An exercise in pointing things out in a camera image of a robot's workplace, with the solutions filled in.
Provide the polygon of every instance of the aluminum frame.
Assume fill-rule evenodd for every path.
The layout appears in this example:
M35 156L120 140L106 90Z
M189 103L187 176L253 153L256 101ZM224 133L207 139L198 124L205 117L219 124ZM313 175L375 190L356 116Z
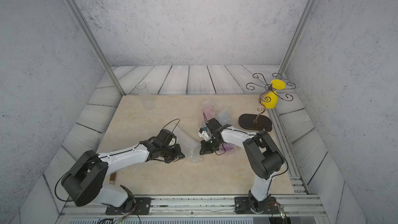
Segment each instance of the aluminum frame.
M304 7L304 10L301 14L300 21L297 24L296 31L292 37L292 40L290 41L289 47L287 48L287 51L285 53L285 56L283 57L281 65L279 66L279 71L278 71L279 75L277 76L277 79L282 78L282 75L285 72L287 65L289 64L289 62L292 58L293 52L301 38L301 35L302 35L304 29L305 29L305 25L306 25L309 17L311 16L311 12L314 9L315 3L316 3L316 0L308 0Z
M94 52L96 53L96 56L98 60L101 62L103 68L109 75L109 78L111 79L112 83L115 85L117 91L123 96L126 95L124 92L122 86L120 85L119 81L117 80L117 77L115 76L111 66L109 66L109 63L107 59L105 58L105 55L103 54L101 48L99 47L97 40L95 39L94 35L92 34L90 28L87 25L87 22L84 20L84 17L82 13L80 12L79 8L77 7L77 4L75 0L64 0L65 3L67 4L69 10L75 17L77 23L79 24L80 28L82 29L82 32L84 36L86 37L87 41L90 43L91 47L93 48Z

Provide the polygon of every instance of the gray concrete wall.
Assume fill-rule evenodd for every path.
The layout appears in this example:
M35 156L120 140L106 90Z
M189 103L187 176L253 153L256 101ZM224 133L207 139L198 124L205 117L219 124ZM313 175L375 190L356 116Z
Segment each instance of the gray concrete wall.
M112 66L279 64L307 0L76 0Z
M0 0L0 9L0 223L7 223L104 70L63 0Z
M397 0L318 0L286 72L369 223L398 219L397 44Z

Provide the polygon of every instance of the transparent cup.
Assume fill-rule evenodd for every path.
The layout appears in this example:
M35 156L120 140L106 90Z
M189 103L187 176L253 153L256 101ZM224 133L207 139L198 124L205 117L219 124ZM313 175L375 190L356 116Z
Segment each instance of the transparent cup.
M141 82L137 85L136 88L137 88L138 95L140 97L142 106L147 110L151 110L151 109L155 108L155 99L149 92L147 85L145 83Z

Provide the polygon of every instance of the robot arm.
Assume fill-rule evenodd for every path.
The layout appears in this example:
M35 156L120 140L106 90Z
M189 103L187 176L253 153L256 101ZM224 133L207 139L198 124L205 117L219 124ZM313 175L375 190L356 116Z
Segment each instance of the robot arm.
M201 142L201 155L217 151L223 142L245 149L250 166L256 174L249 191L249 203L252 211L258 212L267 202L272 177L285 162L268 132L245 132L228 124L221 126L212 118L206 123L206 127L199 131L199 136L205 139ZM260 148L266 148L266 151L261 152Z
M137 146L115 152L85 152L62 178L61 184L76 206L95 201L127 212L134 207L134 197L124 186L102 185L105 177L124 167L163 157L165 163L184 158L176 136L162 129L157 137L141 141Z

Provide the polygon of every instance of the black stand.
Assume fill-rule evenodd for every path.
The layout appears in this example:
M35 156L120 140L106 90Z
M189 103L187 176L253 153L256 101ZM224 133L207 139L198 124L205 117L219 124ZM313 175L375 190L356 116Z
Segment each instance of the black stand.
M239 117L238 123L240 127L247 130L266 130L267 132L272 131L272 121L267 116L260 115L257 118L257 121L256 117L256 114L242 114Z

